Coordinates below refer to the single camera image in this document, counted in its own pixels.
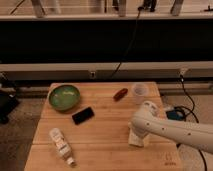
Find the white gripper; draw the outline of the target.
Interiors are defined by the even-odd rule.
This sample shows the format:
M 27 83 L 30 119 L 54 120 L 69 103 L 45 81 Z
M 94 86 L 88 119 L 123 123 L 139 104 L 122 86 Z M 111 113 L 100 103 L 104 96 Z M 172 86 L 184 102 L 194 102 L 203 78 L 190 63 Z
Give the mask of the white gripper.
M 128 144 L 137 147 L 147 147 L 149 145 L 149 135 L 147 133 L 139 134 L 131 123 L 128 123 L 129 127 L 129 138 Z

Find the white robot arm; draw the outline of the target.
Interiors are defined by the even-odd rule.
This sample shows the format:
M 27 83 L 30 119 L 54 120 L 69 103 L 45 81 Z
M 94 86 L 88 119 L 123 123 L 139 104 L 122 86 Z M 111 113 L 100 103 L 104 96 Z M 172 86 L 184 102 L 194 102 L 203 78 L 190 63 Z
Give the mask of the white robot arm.
M 213 125 L 158 117 L 158 107 L 144 101 L 130 120 L 130 129 L 144 139 L 149 133 L 213 154 Z

